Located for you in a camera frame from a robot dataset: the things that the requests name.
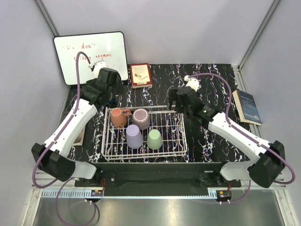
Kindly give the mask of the dark blue mug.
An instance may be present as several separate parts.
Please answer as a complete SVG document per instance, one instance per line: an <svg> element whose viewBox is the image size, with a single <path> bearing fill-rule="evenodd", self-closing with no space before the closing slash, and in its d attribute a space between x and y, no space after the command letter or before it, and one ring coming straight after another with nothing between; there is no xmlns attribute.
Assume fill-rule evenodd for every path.
<svg viewBox="0 0 301 226"><path fill-rule="evenodd" d="M108 102L109 105L114 105L116 104L116 98L112 98L109 102Z"/></svg>

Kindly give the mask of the mauve ceramic mug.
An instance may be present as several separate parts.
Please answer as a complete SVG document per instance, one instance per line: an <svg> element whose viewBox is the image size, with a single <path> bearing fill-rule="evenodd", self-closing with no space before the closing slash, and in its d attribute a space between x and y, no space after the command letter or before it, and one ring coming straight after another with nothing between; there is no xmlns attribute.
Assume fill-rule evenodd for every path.
<svg viewBox="0 0 301 226"><path fill-rule="evenodd" d="M150 116L145 109L137 109L133 113L133 123L140 129L145 130L150 126Z"/></svg>

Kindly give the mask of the white wire dish rack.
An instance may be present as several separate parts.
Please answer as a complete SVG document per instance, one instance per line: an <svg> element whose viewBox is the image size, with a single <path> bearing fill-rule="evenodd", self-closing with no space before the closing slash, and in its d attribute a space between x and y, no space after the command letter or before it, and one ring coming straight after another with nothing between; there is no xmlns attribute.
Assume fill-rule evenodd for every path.
<svg viewBox="0 0 301 226"><path fill-rule="evenodd" d="M106 108L102 156L106 161L133 161L135 159L157 159L184 157L188 152L185 135L184 115L173 110L167 110L165 105L141 107L149 113L150 126L141 131L143 145L138 149L128 147L126 128L133 123L132 116L128 116L123 128L116 128L110 119L111 108ZM147 135L150 130L157 129L162 136L162 146L153 150L147 146Z"/></svg>

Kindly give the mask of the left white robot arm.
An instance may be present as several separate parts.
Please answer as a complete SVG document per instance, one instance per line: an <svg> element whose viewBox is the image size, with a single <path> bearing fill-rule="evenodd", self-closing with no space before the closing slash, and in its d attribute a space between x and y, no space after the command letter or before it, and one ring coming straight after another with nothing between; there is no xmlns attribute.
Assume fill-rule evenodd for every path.
<svg viewBox="0 0 301 226"><path fill-rule="evenodd" d="M98 77L88 80L80 89L72 109L51 137L41 145L33 145L35 169L40 169L62 182L70 178L84 178L91 186L99 185L102 175L96 172L95 165L71 160L68 155L88 121L114 96L123 92L120 74L114 69L100 69Z"/></svg>

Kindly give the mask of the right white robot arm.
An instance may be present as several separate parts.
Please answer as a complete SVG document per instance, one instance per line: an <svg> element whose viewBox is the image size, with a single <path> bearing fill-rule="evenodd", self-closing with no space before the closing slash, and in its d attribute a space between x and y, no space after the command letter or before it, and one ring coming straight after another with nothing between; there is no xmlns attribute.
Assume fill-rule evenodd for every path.
<svg viewBox="0 0 301 226"><path fill-rule="evenodd" d="M229 141L242 151L248 161L227 162L214 174L214 182L225 186L232 180L252 180L257 185L269 188L285 168L284 145L271 143L236 124L226 120L224 112L210 104L203 104L198 93L191 87L172 89L168 93L168 109L175 104L175 111L182 113L194 124L199 125Z"/></svg>

